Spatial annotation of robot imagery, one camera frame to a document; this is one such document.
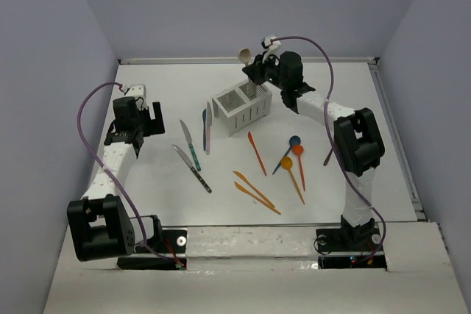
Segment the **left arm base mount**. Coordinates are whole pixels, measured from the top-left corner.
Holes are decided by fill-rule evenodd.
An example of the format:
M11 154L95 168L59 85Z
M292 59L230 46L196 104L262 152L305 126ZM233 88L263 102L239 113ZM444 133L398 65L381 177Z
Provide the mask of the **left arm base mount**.
M119 257L116 267L136 271L184 271L187 268L186 246L188 230L164 228L163 238L148 240L148 247L137 245L130 256Z

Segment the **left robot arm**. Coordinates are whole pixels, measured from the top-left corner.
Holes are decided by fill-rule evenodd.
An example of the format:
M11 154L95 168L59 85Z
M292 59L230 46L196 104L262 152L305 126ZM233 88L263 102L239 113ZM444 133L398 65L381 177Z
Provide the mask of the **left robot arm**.
M82 198L67 207L74 250L82 262L131 255L138 243L155 251L163 242L163 233L153 226L137 236L123 203L130 200L124 184L144 138L165 132L160 103L148 105L143 93L128 93L113 100L113 113L99 169Z

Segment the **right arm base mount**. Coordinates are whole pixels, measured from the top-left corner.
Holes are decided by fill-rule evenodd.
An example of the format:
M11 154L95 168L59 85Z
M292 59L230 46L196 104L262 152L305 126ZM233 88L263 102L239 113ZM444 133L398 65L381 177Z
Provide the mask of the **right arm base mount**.
M341 237L341 230L323 228L316 231L313 241L314 250L318 254L320 269L356 269L380 268L387 269L383 247L380 248L381 235L375 228L365 240L348 243Z

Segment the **beige long spoon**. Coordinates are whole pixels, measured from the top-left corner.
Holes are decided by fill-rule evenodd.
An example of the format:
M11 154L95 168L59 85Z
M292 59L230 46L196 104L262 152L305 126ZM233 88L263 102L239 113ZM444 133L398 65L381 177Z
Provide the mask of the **beige long spoon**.
M237 58L245 67L247 67L252 58L251 51L248 48L240 49L237 53ZM249 91L253 94L256 91L256 84L249 77L247 78Z

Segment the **dark brown wooden spoon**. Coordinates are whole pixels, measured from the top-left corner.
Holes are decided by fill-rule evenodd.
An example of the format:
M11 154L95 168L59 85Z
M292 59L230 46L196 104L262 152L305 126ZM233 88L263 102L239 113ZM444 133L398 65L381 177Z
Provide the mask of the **dark brown wooden spoon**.
M332 154L333 154L333 149L331 149L331 150L328 152L328 154L327 154L327 156L326 156L326 158L325 158L325 160L324 160L324 162L323 162L323 166L327 166L327 165L328 165L328 163L330 162L330 158L331 158Z

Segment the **orange-red plastic spoon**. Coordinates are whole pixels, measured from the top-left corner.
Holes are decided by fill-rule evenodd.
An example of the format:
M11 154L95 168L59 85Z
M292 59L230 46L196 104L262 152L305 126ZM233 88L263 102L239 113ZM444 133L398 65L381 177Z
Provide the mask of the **orange-red plastic spoon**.
M292 151L297 157L298 166L300 170L302 189L305 190L305 175L304 175L303 166L302 166L302 154L304 152L304 148L302 147L301 144L297 144L292 147Z

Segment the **blue plastic spoon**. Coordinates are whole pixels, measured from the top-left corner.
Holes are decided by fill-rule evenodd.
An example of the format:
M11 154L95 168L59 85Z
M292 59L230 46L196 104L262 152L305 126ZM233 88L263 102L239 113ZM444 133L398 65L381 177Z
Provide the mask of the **blue plastic spoon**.
M301 138L298 135L292 135L288 141L288 149L286 150L282 158L287 157L290 151L292 150L292 147L299 145L300 143L301 143ZM279 160L278 164L276 165L275 169L272 172L272 175L274 175L277 172L280 166L281 166L281 160Z

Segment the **blue plastic knife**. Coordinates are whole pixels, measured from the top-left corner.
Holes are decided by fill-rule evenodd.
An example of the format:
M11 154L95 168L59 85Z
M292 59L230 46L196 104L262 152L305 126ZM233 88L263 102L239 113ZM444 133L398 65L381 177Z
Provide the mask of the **blue plastic knife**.
M203 151L206 151L206 117L207 117L207 110L204 109L202 111L202 147L203 147Z

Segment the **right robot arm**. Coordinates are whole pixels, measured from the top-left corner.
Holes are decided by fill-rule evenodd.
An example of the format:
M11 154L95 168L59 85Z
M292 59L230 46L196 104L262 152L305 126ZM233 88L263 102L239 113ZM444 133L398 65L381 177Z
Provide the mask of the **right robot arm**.
M325 126L346 182L339 241L346 249L358 248L374 230L372 180L385 153L373 111L354 110L317 93L304 81L301 56L292 51L259 54L243 72L256 85L274 85L287 108Z

